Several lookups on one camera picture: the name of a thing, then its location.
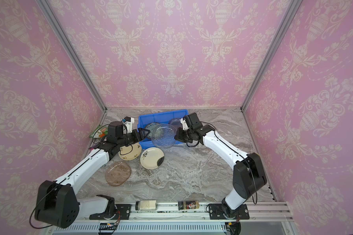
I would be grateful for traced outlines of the blue patterned ceramic plate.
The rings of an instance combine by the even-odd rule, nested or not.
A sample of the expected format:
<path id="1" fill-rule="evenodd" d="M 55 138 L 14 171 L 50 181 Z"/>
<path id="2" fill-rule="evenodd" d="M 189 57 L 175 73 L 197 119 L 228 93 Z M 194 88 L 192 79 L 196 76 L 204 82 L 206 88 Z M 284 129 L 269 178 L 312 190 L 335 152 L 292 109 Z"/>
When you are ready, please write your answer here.
<path id="1" fill-rule="evenodd" d="M 152 136 L 152 133 L 154 132 L 155 128 L 160 125 L 159 122 L 151 122 L 145 126 L 147 138 L 150 138 Z"/>

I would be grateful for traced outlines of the white plate black accent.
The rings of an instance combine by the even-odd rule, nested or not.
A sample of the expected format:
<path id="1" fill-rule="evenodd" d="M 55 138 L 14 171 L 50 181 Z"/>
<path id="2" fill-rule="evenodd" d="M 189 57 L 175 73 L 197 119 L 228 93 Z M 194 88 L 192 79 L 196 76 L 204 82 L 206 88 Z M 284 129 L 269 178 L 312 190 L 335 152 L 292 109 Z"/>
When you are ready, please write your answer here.
<path id="1" fill-rule="evenodd" d="M 140 163 L 146 169 L 156 169 L 164 161 L 164 153 L 157 147 L 151 147 L 143 151 L 140 156 Z"/>

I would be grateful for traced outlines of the amber glass plate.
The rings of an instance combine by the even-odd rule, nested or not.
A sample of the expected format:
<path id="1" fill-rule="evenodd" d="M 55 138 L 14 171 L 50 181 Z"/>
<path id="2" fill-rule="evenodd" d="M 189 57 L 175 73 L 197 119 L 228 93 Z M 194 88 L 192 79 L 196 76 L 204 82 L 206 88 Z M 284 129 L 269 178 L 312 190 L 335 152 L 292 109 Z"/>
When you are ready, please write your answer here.
<path id="1" fill-rule="evenodd" d="M 181 120 L 181 118 L 173 118 L 168 122 L 168 124 L 173 126 L 176 130 L 178 130 L 179 128 L 183 128 L 180 120 Z"/>

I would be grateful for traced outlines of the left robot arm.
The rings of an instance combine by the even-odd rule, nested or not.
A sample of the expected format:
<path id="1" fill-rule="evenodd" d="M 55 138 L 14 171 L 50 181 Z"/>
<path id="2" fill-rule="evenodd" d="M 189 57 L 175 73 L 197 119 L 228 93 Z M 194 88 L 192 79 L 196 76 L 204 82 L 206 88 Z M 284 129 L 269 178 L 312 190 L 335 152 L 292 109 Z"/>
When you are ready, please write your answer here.
<path id="1" fill-rule="evenodd" d="M 113 121 L 108 132 L 91 152 L 75 167 L 54 181 L 44 181 L 38 188 L 36 206 L 30 219 L 46 223 L 48 227 L 69 227 L 83 218 L 112 219 L 120 214 L 115 199 L 97 195 L 78 200 L 76 195 L 85 182 L 119 153 L 121 148 L 137 144 L 150 135 L 150 130 L 132 129 L 129 117 Z"/>

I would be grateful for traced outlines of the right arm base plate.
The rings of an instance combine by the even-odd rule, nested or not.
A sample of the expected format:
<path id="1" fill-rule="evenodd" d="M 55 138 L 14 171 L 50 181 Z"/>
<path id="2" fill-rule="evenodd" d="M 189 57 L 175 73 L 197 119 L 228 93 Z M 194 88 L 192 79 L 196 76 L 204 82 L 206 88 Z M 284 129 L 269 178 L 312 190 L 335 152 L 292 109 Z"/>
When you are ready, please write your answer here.
<path id="1" fill-rule="evenodd" d="M 226 204 L 211 203 L 206 208 L 211 220 L 249 220 L 249 210 L 247 205 L 242 204 L 237 209 L 232 210 Z"/>

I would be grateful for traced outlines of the brown tinted glass plate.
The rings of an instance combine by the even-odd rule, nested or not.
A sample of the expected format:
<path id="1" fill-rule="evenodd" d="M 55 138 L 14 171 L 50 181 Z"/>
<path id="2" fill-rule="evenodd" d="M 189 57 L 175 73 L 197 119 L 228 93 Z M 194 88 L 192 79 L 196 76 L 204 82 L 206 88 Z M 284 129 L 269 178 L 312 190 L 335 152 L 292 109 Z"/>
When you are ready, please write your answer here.
<path id="1" fill-rule="evenodd" d="M 105 180 L 110 186 L 117 187 L 129 179 L 131 172 L 131 167 L 126 162 L 114 162 L 106 170 Z"/>

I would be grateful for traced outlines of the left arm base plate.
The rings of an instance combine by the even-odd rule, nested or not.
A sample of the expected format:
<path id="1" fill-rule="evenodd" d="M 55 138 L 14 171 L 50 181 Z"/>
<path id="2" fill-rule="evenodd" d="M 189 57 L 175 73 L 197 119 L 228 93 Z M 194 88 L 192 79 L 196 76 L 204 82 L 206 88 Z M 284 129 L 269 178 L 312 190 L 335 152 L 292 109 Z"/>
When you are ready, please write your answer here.
<path id="1" fill-rule="evenodd" d="M 89 216 L 90 220 L 128 220 L 131 213 L 131 204 L 115 204 L 109 206 L 103 213 Z"/>

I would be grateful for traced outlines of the grey clear glass plate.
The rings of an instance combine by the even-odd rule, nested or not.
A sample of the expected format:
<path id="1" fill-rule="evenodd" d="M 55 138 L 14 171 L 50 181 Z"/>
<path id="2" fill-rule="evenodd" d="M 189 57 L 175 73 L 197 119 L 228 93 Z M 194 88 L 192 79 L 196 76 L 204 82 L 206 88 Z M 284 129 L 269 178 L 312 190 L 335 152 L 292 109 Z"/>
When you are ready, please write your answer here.
<path id="1" fill-rule="evenodd" d="M 171 148 L 175 145 L 177 130 L 170 124 L 157 124 L 151 134 L 151 140 L 155 147 L 157 148 Z"/>

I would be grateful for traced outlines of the cream round plate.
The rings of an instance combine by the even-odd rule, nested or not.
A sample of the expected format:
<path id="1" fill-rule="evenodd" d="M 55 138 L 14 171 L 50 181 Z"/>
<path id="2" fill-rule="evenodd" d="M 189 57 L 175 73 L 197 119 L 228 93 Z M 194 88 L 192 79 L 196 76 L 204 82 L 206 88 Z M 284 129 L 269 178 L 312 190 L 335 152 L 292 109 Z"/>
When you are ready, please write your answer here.
<path id="1" fill-rule="evenodd" d="M 142 147 L 139 143 L 120 148 L 119 157 L 125 161 L 131 161 L 141 155 Z"/>

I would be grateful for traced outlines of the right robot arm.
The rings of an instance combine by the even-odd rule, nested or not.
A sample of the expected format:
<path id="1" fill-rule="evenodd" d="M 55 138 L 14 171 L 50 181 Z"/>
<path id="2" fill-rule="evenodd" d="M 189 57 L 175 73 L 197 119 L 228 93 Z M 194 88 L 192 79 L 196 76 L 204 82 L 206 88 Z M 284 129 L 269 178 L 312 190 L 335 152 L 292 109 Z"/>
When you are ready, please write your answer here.
<path id="1" fill-rule="evenodd" d="M 235 147 L 221 137 L 212 124 L 200 121 L 196 113 L 182 117 L 180 123 L 182 127 L 176 131 L 176 141 L 198 142 L 218 154 L 233 170 L 233 189 L 222 200 L 222 211 L 228 218 L 235 217 L 239 208 L 268 183 L 259 154 Z"/>

